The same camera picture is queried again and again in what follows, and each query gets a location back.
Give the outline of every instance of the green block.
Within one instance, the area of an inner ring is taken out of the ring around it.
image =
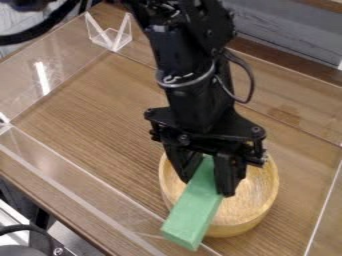
[[[206,156],[163,224],[166,239],[197,251],[222,200],[215,187],[213,157]]]

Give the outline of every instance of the wooden bowl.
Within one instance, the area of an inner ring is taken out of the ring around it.
[[[171,209],[186,184],[181,181],[166,154],[159,163],[159,182],[163,200]],[[278,169],[270,157],[263,168],[249,167],[247,177],[238,186],[235,196],[223,199],[206,236],[231,237],[253,229],[273,206],[278,189]]]

